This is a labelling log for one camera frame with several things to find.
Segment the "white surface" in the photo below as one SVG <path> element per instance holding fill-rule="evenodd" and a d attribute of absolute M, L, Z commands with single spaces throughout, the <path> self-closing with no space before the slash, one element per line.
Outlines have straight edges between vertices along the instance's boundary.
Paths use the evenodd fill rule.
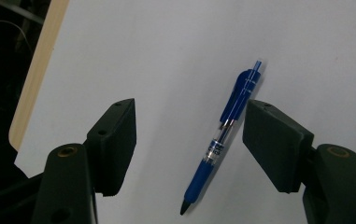
<path fill-rule="evenodd" d="M 36 175 L 134 97 L 137 145 L 100 223 L 306 223 L 302 192 L 278 193 L 241 141 L 183 217 L 184 191 L 237 75 L 267 60 L 256 99 L 356 151 L 356 1 L 71 1 L 17 164 Z"/>

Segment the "pen clip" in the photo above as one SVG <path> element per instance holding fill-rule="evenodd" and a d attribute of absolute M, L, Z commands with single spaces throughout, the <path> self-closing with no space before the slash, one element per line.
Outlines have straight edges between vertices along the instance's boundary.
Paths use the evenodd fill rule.
<path fill-rule="evenodd" d="M 221 114 L 221 123 L 230 119 L 239 119 L 247 100 L 250 98 L 250 95 L 260 78 L 258 70 L 261 64 L 260 61 L 257 61 L 253 69 L 244 71 L 238 76 L 227 106 Z"/>

